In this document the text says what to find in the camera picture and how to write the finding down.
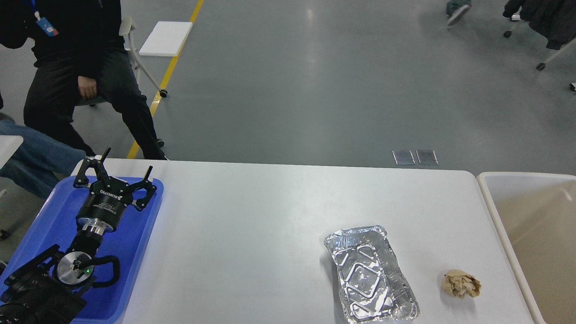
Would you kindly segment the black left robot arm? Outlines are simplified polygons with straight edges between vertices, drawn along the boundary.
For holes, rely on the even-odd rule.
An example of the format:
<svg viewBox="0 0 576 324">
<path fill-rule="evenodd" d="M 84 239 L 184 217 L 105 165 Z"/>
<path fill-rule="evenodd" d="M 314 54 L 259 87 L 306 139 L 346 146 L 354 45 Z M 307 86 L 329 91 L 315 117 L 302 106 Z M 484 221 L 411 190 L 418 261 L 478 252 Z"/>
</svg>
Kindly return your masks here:
<svg viewBox="0 0 576 324">
<path fill-rule="evenodd" d="M 109 175 L 101 157 L 58 183 L 1 281 L 3 324 L 113 323 L 135 281 L 163 191 Z"/>
</svg>

